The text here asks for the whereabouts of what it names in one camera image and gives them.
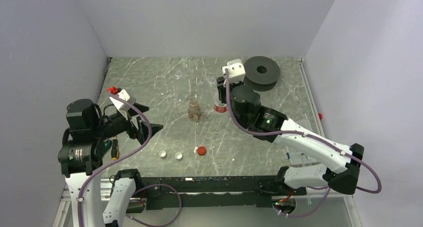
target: table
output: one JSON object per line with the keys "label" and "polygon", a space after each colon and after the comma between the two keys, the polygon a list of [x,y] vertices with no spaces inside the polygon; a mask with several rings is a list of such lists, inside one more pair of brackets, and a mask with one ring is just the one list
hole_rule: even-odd
{"label": "table", "polygon": [[[145,113],[151,123],[162,124],[150,143],[132,157],[108,168],[103,177],[118,170],[137,168],[142,177],[204,177],[276,175],[282,166],[289,166],[286,148],[253,138],[240,131],[228,113],[213,108],[215,87],[208,79],[222,76],[221,68],[230,60],[247,57],[127,57],[113,58],[108,69],[99,105],[110,104],[107,89],[120,87],[130,92],[137,103],[147,105]],[[303,72],[296,58],[273,58],[281,68],[281,78],[270,91],[260,92],[261,103],[292,118],[303,127],[320,133],[312,109]],[[180,70],[178,79],[175,72]],[[188,118],[188,101],[196,97],[202,117],[198,124]],[[108,108],[106,114],[113,113]],[[139,147],[126,133],[118,135],[120,155]],[[200,156],[195,148],[205,146]],[[161,159],[160,150],[167,152]],[[175,158],[176,152],[183,159]],[[104,163],[111,161],[108,152]]]}

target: glass jar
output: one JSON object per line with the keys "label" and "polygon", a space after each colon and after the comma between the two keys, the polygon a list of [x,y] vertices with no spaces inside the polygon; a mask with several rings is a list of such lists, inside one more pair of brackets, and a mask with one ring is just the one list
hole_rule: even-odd
{"label": "glass jar", "polygon": [[188,107],[188,117],[192,121],[199,121],[201,118],[200,105],[196,99],[190,100]]}

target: metal frame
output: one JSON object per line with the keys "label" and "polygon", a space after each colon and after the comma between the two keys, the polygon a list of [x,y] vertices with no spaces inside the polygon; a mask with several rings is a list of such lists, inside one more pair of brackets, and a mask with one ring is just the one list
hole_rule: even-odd
{"label": "metal frame", "polygon": [[[304,64],[303,64],[303,58],[297,58],[297,65],[298,68],[300,68],[301,70],[301,74],[303,77],[303,81],[305,83],[305,89],[306,89],[306,93],[307,93],[307,97],[309,99],[309,102],[312,106],[312,110],[313,110],[313,117],[315,120],[315,123],[317,125],[317,129],[318,129],[318,134],[325,137],[325,134],[323,132],[323,128],[322,128],[322,124],[320,122],[320,119],[318,118],[318,112],[314,103],[314,99],[310,90],[310,86],[308,84],[308,80],[304,71]],[[107,202],[110,200],[110,193],[111,193],[111,188],[112,188],[112,184],[109,182],[109,179],[103,178],[101,179],[101,187],[100,187],[100,194],[101,194],[101,200],[103,202]],[[223,194],[222,192],[213,192],[215,194]],[[311,199],[319,199],[322,198],[324,196],[324,194],[326,193],[325,190],[312,190],[310,188],[307,188],[307,195],[304,196],[295,196],[296,198],[308,198],[309,201],[311,201]],[[184,194],[192,194],[192,195],[196,195],[198,193],[187,193],[185,192]],[[272,196],[272,199],[277,199],[277,198],[284,198],[286,196]],[[357,208],[354,202],[354,198],[353,196],[350,195],[344,195],[344,194],[340,194],[338,192],[330,192],[328,195],[328,198],[344,198],[344,202],[345,202],[345,207],[346,210],[348,212],[348,216],[351,222],[351,225],[354,227],[361,227],[362,223],[360,220],[360,217],[358,215],[357,212]],[[56,219],[54,221],[53,227],[63,227],[66,221],[66,217],[68,215],[68,213],[70,209],[70,192],[67,186],[65,186],[64,190],[63,190],[63,194],[60,200],[60,205],[56,214]]]}

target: screwdriver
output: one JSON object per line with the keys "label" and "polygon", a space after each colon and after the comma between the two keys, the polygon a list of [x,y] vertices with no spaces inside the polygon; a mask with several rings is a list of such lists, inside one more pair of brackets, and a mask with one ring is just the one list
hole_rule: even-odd
{"label": "screwdriver", "polygon": [[110,151],[112,154],[112,160],[119,159],[119,146],[118,146],[118,139],[116,136],[112,139],[112,150]]}

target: gray wall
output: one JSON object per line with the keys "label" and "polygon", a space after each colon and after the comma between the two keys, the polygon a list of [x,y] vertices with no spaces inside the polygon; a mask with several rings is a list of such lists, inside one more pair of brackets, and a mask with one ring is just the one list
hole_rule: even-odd
{"label": "gray wall", "polygon": [[106,55],[77,0],[0,0],[0,226],[51,226],[66,106],[97,99]]}
{"label": "gray wall", "polygon": [[[306,55],[329,138],[365,146],[364,226],[422,226],[422,0],[335,0]],[[362,167],[359,185],[376,182]]]}
{"label": "gray wall", "polygon": [[334,0],[78,0],[108,56],[304,56]]}

